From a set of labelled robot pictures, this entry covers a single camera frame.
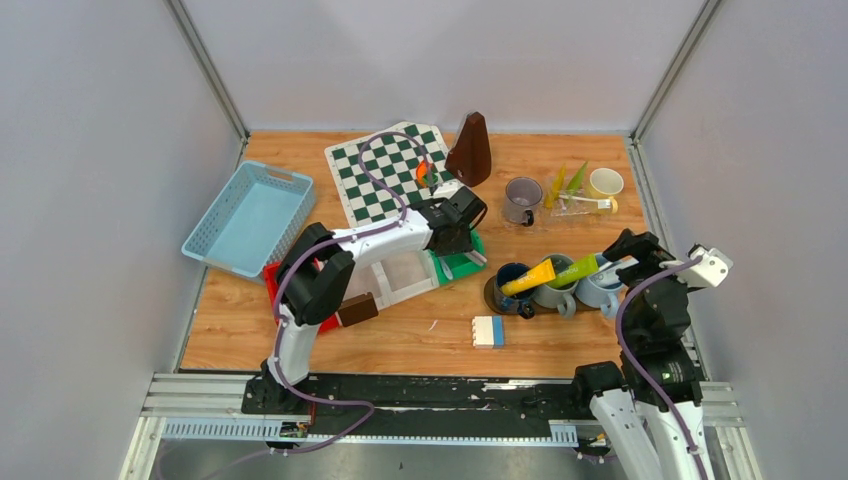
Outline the white toothpaste tube black cap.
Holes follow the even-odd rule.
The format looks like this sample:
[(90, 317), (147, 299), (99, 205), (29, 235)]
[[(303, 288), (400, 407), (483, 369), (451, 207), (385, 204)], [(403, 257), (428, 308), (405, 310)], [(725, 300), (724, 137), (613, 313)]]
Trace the white toothpaste tube black cap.
[(635, 258), (610, 262), (591, 275), (590, 279), (598, 283), (617, 283), (620, 281), (618, 276), (620, 270), (635, 266), (638, 263), (639, 261)]

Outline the grey toothbrush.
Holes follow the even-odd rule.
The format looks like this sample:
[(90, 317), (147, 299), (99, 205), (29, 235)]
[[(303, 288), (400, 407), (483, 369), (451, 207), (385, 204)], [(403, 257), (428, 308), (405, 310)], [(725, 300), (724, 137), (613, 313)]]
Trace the grey toothbrush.
[(465, 252), (464, 255), (469, 261), (471, 261), (475, 265), (484, 267), (487, 263), (486, 257), (477, 251)]

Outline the white toothbrush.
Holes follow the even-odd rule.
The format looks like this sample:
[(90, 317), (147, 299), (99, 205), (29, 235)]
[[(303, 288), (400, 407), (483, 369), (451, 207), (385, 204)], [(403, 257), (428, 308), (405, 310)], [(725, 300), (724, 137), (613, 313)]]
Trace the white toothbrush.
[(618, 202), (614, 197), (594, 199), (588, 197), (560, 194), (559, 200), (566, 208), (576, 207), (578, 211), (600, 214), (616, 214)]

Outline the light blue mug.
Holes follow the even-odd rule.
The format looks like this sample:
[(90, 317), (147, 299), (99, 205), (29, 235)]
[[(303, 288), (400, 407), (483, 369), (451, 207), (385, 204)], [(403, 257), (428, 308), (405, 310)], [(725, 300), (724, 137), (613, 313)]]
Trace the light blue mug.
[[(600, 253), (594, 256), (598, 261), (599, 269), (610, 263)], [(620, 305), (620, 292), (625, 289), (624, 283), (621, 280), (617, 283), (598, 283), (590, 279), (590, 276), (578, 281), (575, 290), (577, 299), (587, 306), (599, 309), (606, 318), (614, 319)]]

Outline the cream mug yellow handle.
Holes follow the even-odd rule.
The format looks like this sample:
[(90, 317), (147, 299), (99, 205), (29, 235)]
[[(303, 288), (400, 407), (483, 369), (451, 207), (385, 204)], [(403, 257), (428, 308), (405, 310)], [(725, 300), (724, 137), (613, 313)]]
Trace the cream mug yellow handle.
[(590, 198), (606, 201), (616, 209), (618, 203), (616, 196), (624, 189), (624, 179), (615, 170), (610, 168), (597, 168), (589, 175), (587, 193)]

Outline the purple mug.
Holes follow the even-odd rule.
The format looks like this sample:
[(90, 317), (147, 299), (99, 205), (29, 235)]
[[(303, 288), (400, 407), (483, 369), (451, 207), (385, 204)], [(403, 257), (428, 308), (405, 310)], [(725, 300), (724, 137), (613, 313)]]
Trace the purple mug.
[(506, 198), (510, 198), (516, 203), (529, 205), (535, 202), (542, 202), (544, 192), (536, 180), (529, 177), (516, 177), (506, 184)]

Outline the grey mug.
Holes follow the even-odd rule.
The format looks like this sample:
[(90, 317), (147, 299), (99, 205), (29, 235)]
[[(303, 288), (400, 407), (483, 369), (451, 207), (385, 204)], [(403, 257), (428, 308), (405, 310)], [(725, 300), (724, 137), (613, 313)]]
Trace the grey mug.
[[(552, 261), (552, 266), (557, 274), (567, 270), (574, 261), (564, 254), (550, 254), (547, 259)], [(577, 312), (577, 302), (574, 296), (577, 282), (561, 283), (554, 280), (554, 285), (545, 283), (536, 288), (533, 294), (533, 302), (540, 307), (555, 309), (564, 318), (571, 318)]]

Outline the yellow toothpaste tube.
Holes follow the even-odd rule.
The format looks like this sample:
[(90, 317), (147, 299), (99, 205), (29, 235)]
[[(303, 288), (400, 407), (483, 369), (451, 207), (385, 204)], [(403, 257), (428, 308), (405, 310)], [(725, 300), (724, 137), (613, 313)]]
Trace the yellow toothpaste tube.
[(549, 194), (549, 193), (559, 193), (560, 192), (560, 190), (562, 188), (562, 184), (563, 184), (565, 176), (566, 176), (566, 172), (567, 172), (566, 165), (562, 164), (560, 169), (558, 170), (557, 174), (553, 177), (553, 180), (551, 181), (550, 186), (546, 189), (544, 200), (545, 200), (545, 197), (546, 197), (547, 194)]
[(498, 271), (497, 285), (503, 295), (515, 296), (549, 282), (554, 276), (554, 269), (549, 258), (534, 267), (510, 263)]

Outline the dark blue mug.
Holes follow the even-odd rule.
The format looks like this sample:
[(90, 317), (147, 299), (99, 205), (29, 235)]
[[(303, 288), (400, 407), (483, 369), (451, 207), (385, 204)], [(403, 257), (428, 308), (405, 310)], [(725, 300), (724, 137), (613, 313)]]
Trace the dark blue mug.
[(535, 308), (532, 304), (535, 287), (512, 285), (529, 271), (530, 267), (524, 263), (507, 263), (497, 270), (493, 286), (490, 288), (496, 312), (517, 315), (524, 319), (535, 316)]

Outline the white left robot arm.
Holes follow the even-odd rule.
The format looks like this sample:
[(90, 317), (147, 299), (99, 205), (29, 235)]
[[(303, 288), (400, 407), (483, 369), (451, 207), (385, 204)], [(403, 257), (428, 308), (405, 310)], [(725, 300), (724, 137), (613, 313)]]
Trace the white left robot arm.
[(302, 382), (320, 325), (341, 307), (353, 274), (399, 254), (431, 251), (464, 255), (482, 262), (472, 233), (485, 218), (487, 204), (470, 188), (411, 205), (399, 214), (366, 226), (329, 230), (309, 225), (277, 270), (272, 302), (277, 333), (262, 369), (271, 380), (268, 400), (283, 413), (298, 411), (306, 400)]

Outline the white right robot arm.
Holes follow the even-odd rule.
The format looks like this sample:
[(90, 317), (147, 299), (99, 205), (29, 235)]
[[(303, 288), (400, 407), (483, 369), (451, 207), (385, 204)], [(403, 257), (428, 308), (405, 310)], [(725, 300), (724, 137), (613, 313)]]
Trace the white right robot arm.
[(621, 362), (576, 369), (571, 403), (594, 417), (630, 479), (712, 479), (698, 370), (683, 344), (689, 294), (715, 288), (734, 263), (694, 245), (675, 258), (653, 233), (625, 229), (602, 252), (627, 288), (615, 307)]

